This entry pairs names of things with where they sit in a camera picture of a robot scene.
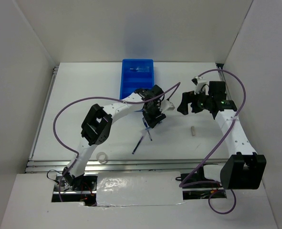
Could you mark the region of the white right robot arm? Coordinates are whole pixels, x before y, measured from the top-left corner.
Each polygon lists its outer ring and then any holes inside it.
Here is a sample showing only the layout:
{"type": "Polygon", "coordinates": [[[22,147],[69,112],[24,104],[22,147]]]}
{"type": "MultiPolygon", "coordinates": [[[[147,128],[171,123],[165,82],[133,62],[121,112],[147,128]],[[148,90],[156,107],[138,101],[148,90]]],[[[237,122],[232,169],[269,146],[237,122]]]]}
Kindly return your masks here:
{"type": "Polygon", "coordinates": [[[226,143],[229,158],[224,165],[203,164],[197,171],[196,181],[207,187],[212,181],[220,182],[225,189],[257,189],[266,167],[266,158],[251,146],[240,124],[237,107],[227,99],[226,84],[222,81],[194,79],[194,91],[182,94],[177,111],[187,115],[209,111],[219,125],[226,143]]]}

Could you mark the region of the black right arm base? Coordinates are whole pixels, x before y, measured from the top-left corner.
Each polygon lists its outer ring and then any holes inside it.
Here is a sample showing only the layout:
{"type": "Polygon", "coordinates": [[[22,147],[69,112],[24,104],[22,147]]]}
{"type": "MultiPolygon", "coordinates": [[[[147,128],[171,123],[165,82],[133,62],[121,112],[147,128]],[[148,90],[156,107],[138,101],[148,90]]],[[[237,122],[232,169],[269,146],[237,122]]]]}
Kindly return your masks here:
{"type": "Polygon", "coordinates": [[[183,187],[183,199],[194,200],[194,199],[208,199],[211,194],[214,194],[213,198],[225,198],[226,194],[223,191],[223,187],[219,183],[212,183],[212,179],[205,178],[204,168],[201,167],[195,172],[185,184],[192,184],[183,187]]]}

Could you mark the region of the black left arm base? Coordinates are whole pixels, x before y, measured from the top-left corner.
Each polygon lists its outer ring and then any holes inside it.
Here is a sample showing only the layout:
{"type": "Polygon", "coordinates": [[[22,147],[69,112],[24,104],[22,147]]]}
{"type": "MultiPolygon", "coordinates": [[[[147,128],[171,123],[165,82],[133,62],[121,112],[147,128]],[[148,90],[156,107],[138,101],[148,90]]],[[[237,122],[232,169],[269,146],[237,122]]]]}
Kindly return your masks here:
{"type": "Polygon", "coordinates": [[[61,178],[61,173],[54,169],[49,170],[46,177],[54,182],[52,202],[83,202],[85,206],[97,206],[98,176],[83,176],[74,185],[70,185],[64,178],[61,178]]]}

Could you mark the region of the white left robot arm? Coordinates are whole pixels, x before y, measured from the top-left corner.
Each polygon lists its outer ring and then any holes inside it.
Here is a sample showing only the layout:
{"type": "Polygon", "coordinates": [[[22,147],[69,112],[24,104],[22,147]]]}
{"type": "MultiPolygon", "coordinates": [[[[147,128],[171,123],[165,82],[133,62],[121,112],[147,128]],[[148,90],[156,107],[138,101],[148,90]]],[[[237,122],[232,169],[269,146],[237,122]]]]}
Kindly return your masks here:
{"type": "Polygon", "coordinates": [[[142,111],[147,126],[154,128],[166,118],[165,111],[174,108],[168,100],[162,100],[163,90],[155,85],[152,89],[136,89],[121,102],[90,108],[81,128],[81,141],[77,148],[78,156],[64,168],[66,186],[78,190],[88,160],[98,145],[104,143],[110,135],[112,124],[135,111],[142,111]]]}

